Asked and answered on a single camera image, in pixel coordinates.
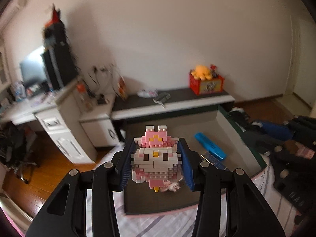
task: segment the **black shelf top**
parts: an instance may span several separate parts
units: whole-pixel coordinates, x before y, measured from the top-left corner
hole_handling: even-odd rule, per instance
[[[223,91],[197,96],[190,88],[159,91],[158,94],[162,92],[167,92],[171,95],[171,98],[167,100],[165,103],[180,102],[186,100],[197,100],[229,94],[228,92]],[[133,94],[128,96],[126,101],[123,101],[121,98],[116,97],[112,111],[135,109],[151,105],[156,105],[156,103],[153,101],[153,98],[141,98],[138,97],[137,94]]]

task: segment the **red box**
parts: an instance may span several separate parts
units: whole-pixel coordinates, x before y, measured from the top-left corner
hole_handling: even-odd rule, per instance
[[[203,95],[214,92],[222,92],[224,78],[220,75],[218,77],[213,78],[212,80],[195,80],[194,77],[190,75],[190,88],[196,95]]]

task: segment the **computer monitor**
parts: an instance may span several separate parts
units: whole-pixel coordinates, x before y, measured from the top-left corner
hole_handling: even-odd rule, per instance
[[[47,81],[45,65],[42,58],[43,53],[44,47],[41,46],[31,52],[24,58],[23,61],[20,62],[25,90],[35,84],[40,85]]]

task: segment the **metal screw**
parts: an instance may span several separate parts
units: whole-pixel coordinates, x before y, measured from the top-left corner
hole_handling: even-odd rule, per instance
[[[208,167],[210,164],[207,161],[202,161],[200,165],[201,167]]]
[[[274,151],[275,152],[280,152],[282,150],[282,146],[281,145],[278,145],[274,148]]]
[[[111,168],[112,166],[113,166],[113,163],[110,161],[104,163],[105,168]]]
[[[74,176],[74,175],[76,175],[76,174],[78,174],[78,170],[77,170],[77,169],[71,169],[71,170],[69,171],[69,175],[71,175],[71,176]]]
[[[235,170],[235,172],[236,172],[237,175],[243,175],[244,174],[244,170],[242,170],[241,168],[237,168]]]
[[[282,170],[280,173],[280,177],[282,179],[286,178],[288,175],[289,175],[289,171],[287,169]]]

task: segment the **orange plush toy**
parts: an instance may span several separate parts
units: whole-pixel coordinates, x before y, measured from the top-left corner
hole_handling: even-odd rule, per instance
[[[191,71],[191,75],[194,77],[195,80],[201,79],[202,81],[204,81],[205,79],[212,80],[213,78],[211,70],[204,65],[195,66],[195,69]]]

